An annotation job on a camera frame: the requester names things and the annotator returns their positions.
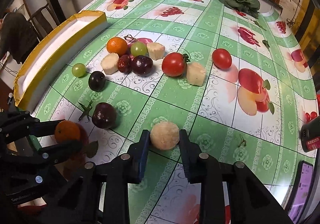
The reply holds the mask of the small orange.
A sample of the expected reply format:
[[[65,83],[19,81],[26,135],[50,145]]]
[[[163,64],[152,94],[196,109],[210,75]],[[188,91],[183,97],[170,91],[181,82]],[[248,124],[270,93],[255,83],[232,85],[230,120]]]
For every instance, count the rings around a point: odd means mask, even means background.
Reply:
[[[61,121],[55,128],[54,137],[57,143],[65,143],[72,140],[80,141],[80,128],[72,121]]]

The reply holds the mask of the round beige cake piece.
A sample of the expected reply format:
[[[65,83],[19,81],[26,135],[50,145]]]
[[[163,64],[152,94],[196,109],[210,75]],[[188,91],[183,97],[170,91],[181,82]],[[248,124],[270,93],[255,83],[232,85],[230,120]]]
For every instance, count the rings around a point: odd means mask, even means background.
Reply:
[[[173,149],[180,140],[180,129],[172,122],[161,121],[150,132],[152,145],[159,150]]]

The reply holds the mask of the dark red plum front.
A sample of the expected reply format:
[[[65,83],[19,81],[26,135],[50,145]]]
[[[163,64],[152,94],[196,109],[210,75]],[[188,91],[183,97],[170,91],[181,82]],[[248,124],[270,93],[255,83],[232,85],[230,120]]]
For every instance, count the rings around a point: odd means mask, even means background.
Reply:
[[[106,102],[100,102],[95,106],[92,115],[93,124],[100,129],[109,129],[115,126],[117,112],[115,108]]]

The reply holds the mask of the red tomato alone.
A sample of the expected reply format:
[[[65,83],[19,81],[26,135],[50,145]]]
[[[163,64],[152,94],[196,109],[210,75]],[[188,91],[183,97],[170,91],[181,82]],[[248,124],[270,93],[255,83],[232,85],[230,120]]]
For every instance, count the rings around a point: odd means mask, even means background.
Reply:
[[[212,60],[216,67],[226,70],[232,65],[232,58],[226,49],[216,49],[212,53]]]

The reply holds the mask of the green tomato calyx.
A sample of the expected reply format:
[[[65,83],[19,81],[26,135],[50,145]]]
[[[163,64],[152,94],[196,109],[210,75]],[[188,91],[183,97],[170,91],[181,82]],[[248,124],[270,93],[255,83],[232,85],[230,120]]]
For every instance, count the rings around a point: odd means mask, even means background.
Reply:
[[[78,102],[80,104],[80,106],[82,107],[83,109],[83,112],[81,114],[81,116],[79,117],[78,121],[80,122],[84,117],[87,118],[87,121],[89,122],[90,119],[89,119],[89,112],[92,110],[92,103],[93,103],[93,100],[90,100],[89,103],[85,106],[84,104]]]

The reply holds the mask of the green grape alone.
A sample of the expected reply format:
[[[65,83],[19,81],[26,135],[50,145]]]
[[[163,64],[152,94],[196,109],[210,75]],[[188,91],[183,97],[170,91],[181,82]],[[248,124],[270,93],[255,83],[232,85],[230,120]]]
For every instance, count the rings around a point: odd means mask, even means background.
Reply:
[[[77,63],[72,67],[72,74],[74,77],[81,78],[86,74],[86,66],[82,63]]]

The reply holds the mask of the yellow-edged white foam tray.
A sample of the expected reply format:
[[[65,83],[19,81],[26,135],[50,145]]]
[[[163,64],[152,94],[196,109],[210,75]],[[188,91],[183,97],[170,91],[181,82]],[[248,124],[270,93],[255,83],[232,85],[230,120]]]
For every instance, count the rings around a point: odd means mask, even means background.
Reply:
[[[32,112],[67,62],[107,27],[103,11],[84,10],[57,26],[33,49],[14,81],[15,106]]]

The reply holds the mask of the black grape alone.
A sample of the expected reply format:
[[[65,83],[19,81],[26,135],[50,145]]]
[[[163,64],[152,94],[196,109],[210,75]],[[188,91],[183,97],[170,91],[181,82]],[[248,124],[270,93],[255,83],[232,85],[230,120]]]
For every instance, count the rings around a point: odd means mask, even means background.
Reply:
[[[88,86],[91,90],[99,92],[105,87],[106,78],[101,71],[93,71],[88,79]]]

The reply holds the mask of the beige cake cube right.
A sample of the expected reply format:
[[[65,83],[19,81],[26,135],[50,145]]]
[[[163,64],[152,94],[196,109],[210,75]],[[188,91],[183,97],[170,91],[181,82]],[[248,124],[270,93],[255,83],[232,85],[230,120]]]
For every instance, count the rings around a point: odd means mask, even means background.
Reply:
[[[191,62],[187,65],[186,78],[189,84],[201,87],[206,78],[206,69],[197,62]]]

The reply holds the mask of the red tomato with stem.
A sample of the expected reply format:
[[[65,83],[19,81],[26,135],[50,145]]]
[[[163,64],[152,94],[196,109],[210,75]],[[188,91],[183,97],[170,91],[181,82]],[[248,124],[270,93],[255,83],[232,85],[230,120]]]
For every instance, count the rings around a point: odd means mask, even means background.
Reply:
[[[186,69],[187,63],[190,62],[188,54],[172,52],[167,54],[162,62],[162,71],[169,77],[182,76]]]

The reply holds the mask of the wooden chair left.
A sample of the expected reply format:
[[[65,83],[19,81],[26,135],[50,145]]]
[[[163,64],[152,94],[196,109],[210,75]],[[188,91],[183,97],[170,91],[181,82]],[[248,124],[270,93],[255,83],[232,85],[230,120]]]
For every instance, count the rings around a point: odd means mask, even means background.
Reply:
[[[56,18],[56,15],[49,7],[47,3],[45,6],[39,8],[31,17],[28,19],[29,24],[31,25],[33,31],[37,35],[39,41],[42,41],[48,34],[50,34],[54,27],[50,24],[48,19],[44,16],[43,11],[46,10],[49,13],[51,19],[54,21],[55,25],[60,25],[59,20]]]

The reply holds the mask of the green grape in pile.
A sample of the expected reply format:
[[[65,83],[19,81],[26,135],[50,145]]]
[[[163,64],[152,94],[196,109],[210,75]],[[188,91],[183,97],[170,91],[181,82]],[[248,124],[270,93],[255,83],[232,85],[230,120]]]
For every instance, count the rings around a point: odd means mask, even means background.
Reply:
[[[148,52],[146,45],[143,42],[135,42],[131,45],[130,48],[131,55],[136,56],[145,56]]]

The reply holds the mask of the smartphone with lit screen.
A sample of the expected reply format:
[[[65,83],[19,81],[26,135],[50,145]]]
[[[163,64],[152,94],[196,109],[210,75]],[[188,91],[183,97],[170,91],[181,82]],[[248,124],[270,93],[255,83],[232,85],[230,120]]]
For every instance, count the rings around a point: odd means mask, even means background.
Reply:
[[[309,197],[312,177],[313,165],[304,160],[300,161],[298,163],[295,182],[285,207],[285,211],[293,223],[298,223],[301,218]]]

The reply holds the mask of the small green leaf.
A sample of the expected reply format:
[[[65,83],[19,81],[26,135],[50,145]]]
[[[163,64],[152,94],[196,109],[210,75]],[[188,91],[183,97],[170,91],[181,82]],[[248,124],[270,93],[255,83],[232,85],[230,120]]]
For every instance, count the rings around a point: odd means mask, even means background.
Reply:
[[[270,50],[269,43],[266,39],[262,40],[263,45],[267,48],[267,50]]]

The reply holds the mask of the green leafy vegetable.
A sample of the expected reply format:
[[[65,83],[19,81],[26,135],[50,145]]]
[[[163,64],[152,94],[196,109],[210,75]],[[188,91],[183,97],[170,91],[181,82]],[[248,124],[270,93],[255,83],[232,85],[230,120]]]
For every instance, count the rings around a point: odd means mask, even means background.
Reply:
[[[219,0],[227,8],[258,18],[259,0]]]

